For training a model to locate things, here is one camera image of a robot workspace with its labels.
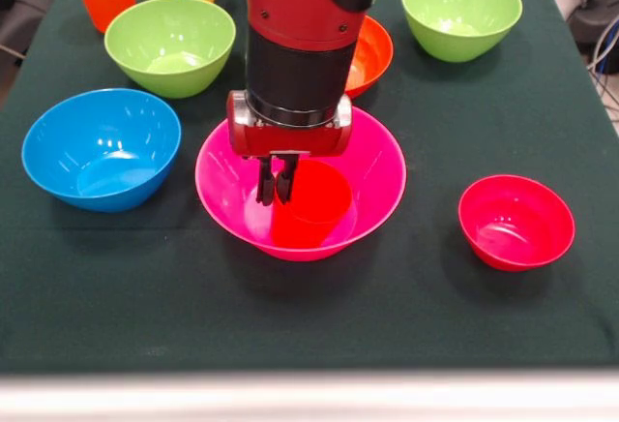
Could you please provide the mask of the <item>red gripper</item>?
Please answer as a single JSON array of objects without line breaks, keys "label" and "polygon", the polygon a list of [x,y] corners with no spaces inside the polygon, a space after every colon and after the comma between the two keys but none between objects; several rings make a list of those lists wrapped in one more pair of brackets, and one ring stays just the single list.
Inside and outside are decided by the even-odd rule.
[{"label": "red gripper", "polygon": [[228,94],[226,114],[233,151],[244,157],[260,157],[256,201],[263,206],[270,206],[274,199],[271,155],[277,155],[283,162],[276,179],[276,192],[285,204],[292,195],[297,154],[338,156],[352,133],[352,103],[346,95],[340,98],[335,116],[316,127],[286,127],[268,122],[251,108],[246,90],[232,90]]}]

